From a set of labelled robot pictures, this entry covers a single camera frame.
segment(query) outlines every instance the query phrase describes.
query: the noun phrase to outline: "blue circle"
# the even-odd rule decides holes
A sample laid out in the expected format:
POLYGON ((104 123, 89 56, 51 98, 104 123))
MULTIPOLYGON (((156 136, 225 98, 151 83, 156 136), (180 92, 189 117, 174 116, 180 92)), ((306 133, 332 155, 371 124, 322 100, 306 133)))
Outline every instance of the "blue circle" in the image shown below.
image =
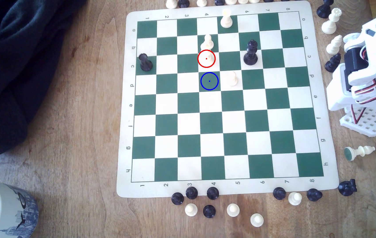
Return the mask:
POLYGON ((207 72, 207 73, 203 74, 203 76, 201 76, 200 83, 201 83, 201 86, 203 87, 203 89, 208 90, 208 91, 211 91, 211 90, 217 88, 217 86, 219 85, 219 77, 217 77, 217 75, 216 75, 215 73, 213 73, 213 72, 207 72), (214 76, 216 76, 216 78, 217 78, 217 84, 216 84, 216 87, 214 87, 214 88, 212 88, 212 89, 206 89, 206 88, 204 87, 202 81, 203 81, 203 77, 204 77, 204 75, 206 75, 206 74, 214 74, 214 76))

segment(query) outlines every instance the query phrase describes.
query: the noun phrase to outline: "dark fabric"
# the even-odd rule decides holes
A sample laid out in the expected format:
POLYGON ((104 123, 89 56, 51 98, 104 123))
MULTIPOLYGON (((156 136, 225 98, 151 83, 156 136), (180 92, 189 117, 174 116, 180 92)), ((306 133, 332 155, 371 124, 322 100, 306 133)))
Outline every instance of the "dark fabric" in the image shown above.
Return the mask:
POLYGON ((26 138, 85 0, 0 0, 0 154, 26 138))

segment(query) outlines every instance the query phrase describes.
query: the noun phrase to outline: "white pawn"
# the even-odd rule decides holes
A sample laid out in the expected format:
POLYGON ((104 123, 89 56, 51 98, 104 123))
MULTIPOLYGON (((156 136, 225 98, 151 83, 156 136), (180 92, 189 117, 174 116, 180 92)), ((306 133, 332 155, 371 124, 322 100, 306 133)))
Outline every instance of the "white pawn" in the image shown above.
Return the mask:
POLYGON ((251 225, 255 226, 255 227, 260 227, 263 225, 263 223, 265 222, 265 220, 263 219, 263 216, 258 214, 258 213, 255 213, 251 216, 250 218, 250 222, 251 222, 251 225))
POLYGON ((348 161, 353 161, 357 155, 364 157, 366 154, 370 154, 375 150, 373 146, 359 146, 358 149, 352 149, 351 147, 345 147, 344 154, 348 161))
POLYGON ((222 25, 223 28, 229 28, 232 26, 232 23, 231 10, 226 8, 223 10, 223 17, 220 20, 220 25, 222 25))
POLYGON ((338 35, 326 47, 326 52, 330 55, 336 55, 339 52, 339 47, 342 44, 342 36, 338 35))
POLYGON ((332 13, 329 15, 329 20, 322 24, 322 31, 325 34, 331 35, 336 31, 335 22, 339 21, 339 17, 342 15, 342 11, 339 8, 332 9, 332 13))
POLYGON ((301 203, 301 200, 302 195, 300 193, 292 192, 288 196, 288 202, 293 206, 299 205, 301 203))
POLYGON ((239 207, 235 203, 229 204, 229 206, 226 208, 226 212, 231 217, 236 217, 239 215, 239 207))

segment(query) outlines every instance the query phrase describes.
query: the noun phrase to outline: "wooden table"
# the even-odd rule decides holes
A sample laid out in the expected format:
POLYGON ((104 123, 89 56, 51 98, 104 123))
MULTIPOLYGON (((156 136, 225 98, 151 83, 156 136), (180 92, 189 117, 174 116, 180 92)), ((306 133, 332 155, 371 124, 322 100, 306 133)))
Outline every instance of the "wooden table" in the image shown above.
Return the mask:
MULTIPOLYGON (((321 0, 310 0, 316 9, 321 0)), ((367 1, 338 0, 338 33, 360 32, 371 18, 367 1)), ((217 215, 206 219, 184 213, 169 198, 127 199, 116 193, 126 15, 161 9, 165 0, 90 0, 67 32, 50 91, 29 128, 27 140, 0 156, 0 182, 30 191, 40 217, 33 237, 372 237, 376 238, 376 151, 347 162, 345 146, 376 147, 368 138, 339 125, 342 111, 329 112, 340 181, 355 178, 358 192, 343 197, 324 191, 316 203, 291 206, 270 193, 227 195, 216 201, 197 198, 200 208, 213 204, 217 215), (237 203, 238 217, 226 215, 237 203), (265 223, 250 224, 258 212, 265 223)), ((324 19, 314 14, 319 56, 330 58, 324 19)), ((330 73, 322 67, 325 85, 330 73)))

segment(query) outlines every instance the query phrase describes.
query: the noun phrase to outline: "coffee mug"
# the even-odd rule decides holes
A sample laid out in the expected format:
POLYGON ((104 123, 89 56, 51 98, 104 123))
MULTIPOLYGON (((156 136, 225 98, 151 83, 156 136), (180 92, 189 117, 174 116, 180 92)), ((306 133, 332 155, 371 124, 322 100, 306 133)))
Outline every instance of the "coffee mug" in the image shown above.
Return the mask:
POLYGON ((28 238, 38 222, 38 206, 27 191, 0 183, 0 238, 28 238))

